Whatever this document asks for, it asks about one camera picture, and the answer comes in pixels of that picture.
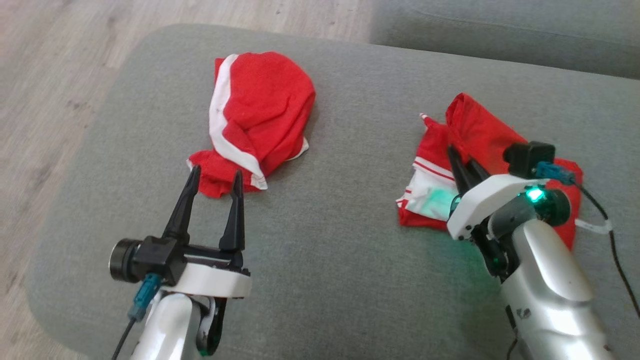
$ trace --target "red and white garment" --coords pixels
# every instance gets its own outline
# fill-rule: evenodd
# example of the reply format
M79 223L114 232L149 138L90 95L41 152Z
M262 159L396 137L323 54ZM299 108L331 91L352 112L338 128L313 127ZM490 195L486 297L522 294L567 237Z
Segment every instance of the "red and white garment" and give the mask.
M213 149L187 160L200 165L200 191L221 197L236 171L246 192L265 190L266 177L305 152L303 136L316 91L309 76L286 56L269 52L232 54L215 62L209 106Z
M445 114L446 124L435 122L425 114L420 116L427 130L413 161L413 177L403 196L396 200L399 222L404 226L446 231L451 201L458 194L447 155L448 146L455 146L464 162L473 157L490 174L506 174L509 164L503 160L502 153L511 144L527 140L467 94L459 94L453 100ZM582 170L576 163L562 159L556 159L555 163L573 171L576 180L582 182ZM549 181L547 187L564 191L571 202L571 219L556 227L558 235L571 249L580 191L558 181Z

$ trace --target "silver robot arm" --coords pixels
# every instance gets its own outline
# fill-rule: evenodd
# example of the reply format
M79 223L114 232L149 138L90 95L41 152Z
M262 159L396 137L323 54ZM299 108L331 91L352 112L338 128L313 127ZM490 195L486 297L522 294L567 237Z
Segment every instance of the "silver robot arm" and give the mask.
M189 179L173 209L162 237L143 241L123 239L111 251L109 271L117 281L140 282L129 310L129 325L112 359L115 360L131 327L152 306L132 359L194 359L211 356L220 344L228 299L251 293L251 273L244 267L244 198L242 173L237 171L231 191L227 226L217 248L189 243L189 219L198 193L200 167Z
M516 147L523 156L510 159L510 174L494 176L473 159L463 164L449 149L461 194L452 204L449 233L474 242L490 275L500 279L506 314L527 360L614 359L591 308L593 289L551 226L568 220L568 199L532 174L537 162L553 162L555 149L542 143Z
M533 219L512 239L520 264L501 293L520 353L530 360L614 359L591 308L591 285L556 231Z

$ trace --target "red fabric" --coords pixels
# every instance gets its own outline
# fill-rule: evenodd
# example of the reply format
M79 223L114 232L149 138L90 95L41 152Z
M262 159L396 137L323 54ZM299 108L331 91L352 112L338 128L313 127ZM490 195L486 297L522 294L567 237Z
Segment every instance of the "red fabric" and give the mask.
M216 79L223 61L215 61ZM228 124L222 134L255 157L268 176L302 149L303 130L316 98L313 83L293 61L274 52L239 55L230 78L231 94L222 109ZM228 193L240 168L214 149L196 152L189 160L201 166L200 191L210 197ZM251 173L242 170L244 190L257 191L251 186Z
M424 119L427 131L418 146L417 156L447 170L451 170L448 145L455 146L464 162L471 156L490 174L506 174L509 164L502 159L502 153L515 142L527 142L467 94L456 96L445 116L446 124L439 124L428 117ZM582 170L576 163L562 159L556 159L555 163L574 171L578 182L582 182ZM564 186L557 181L550 181L547 188L561 189L571 202L571 219L565 225L556 227L558 235L571 249L575 237L574 220L580 208L580 191L575 186ZM398 209L401 225L446 230L446 222L412 213L404 209L405 205Z

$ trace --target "red cloth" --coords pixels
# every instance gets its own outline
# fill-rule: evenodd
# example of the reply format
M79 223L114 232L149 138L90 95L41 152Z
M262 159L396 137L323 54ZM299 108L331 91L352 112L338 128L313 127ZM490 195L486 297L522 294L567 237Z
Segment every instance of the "red cloth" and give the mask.
M490 174L506 174L509 164L502 159L502 153L513 143L527 142L467 94L456 96L445 116L446 124L439 124L429 117L424 118L427 131L418 146L417 156L448 171L451 171L447 156L448 145L455 146L464 162L471 156ZM576 180L582 182L582 170L576 163L563 159L556 159L555 163L575 172ZM556 227L558 235L571 249L575 237L574 221L580 209L580 191L575 186L565 186L558 181L550 181L547 188L561 189L571 202L571 219L565 225ZM406 199L402 200L398 207L401 225L446 230L445 221L413 213L405 208L406 202Z
M267 188L265 177L308 149L303 130L316 91L307 74L286 56L270 52L218 58L209 109L213 149L189 157L200 165L200 191L221 197L237 169L244 190Z

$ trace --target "gray sofa cushion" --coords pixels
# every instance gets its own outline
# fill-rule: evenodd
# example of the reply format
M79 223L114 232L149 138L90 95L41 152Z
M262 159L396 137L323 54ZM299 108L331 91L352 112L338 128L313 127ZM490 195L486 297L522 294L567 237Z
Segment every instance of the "gray sofa cushion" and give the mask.
M640 0L377 0L374 44L640 78Z
M629 279L640 279L640 81L367 44L216 26L171 26L131 54L90 126L42 230L29 304L51 336L110 356L137 286L111 280L121 238L160 234L211 146L215 57L278 51L317 90L310 149L246 196L250 298L227 308L218 359L500 359L513 339L498 284L467 242L397 223L421 111L443 118L468 92L531 139L582 165L611 213ZM196 198L191 241L215 245L230 201ZM586 220L599 221L584 206ZM640 351L637 319L603 236L579 231L575 254L619 354ZM136 326L124 354L130 353Z

